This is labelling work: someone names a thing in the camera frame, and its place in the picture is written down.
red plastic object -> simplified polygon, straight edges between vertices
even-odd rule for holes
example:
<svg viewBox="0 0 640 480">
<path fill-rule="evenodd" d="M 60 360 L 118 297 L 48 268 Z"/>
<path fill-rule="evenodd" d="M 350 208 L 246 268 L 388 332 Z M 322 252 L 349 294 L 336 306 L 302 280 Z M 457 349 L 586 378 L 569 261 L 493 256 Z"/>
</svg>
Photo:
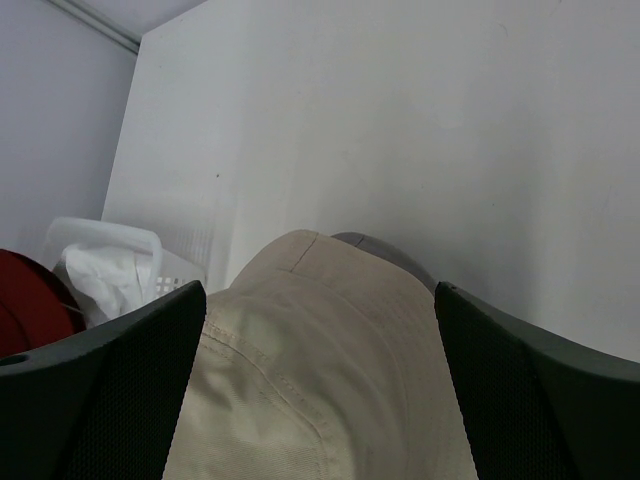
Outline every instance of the red plastic object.
<svg viewBox="0 0 640 480">
<path fill-rule="evenodd" d="M 0 250 L 0 357 L 84 328 L 77 304 L 55 275 L 22 255 Z"/>
</svg>

plastic basket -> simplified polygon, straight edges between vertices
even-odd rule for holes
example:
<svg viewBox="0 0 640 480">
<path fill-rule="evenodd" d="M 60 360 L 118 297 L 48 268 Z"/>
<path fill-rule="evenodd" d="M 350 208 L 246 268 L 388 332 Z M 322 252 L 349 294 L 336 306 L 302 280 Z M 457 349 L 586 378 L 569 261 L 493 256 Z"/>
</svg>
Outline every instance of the plastic basket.
<svg viewBox="0 0 640 480">
<path fill-rule="evenodd" d="M 162 248 L 154 232 L 115 223 L 81 218 L 56 218 L 45 238 L 41 263 L 52 270 L 62 252 L 74 243 L 88 247 L 112 246 L 151 255 L 150 281 L 143 292 L 145 304 L 193 280 L 204 284 L 203 270 L 187 260 Z"/>
</svg>

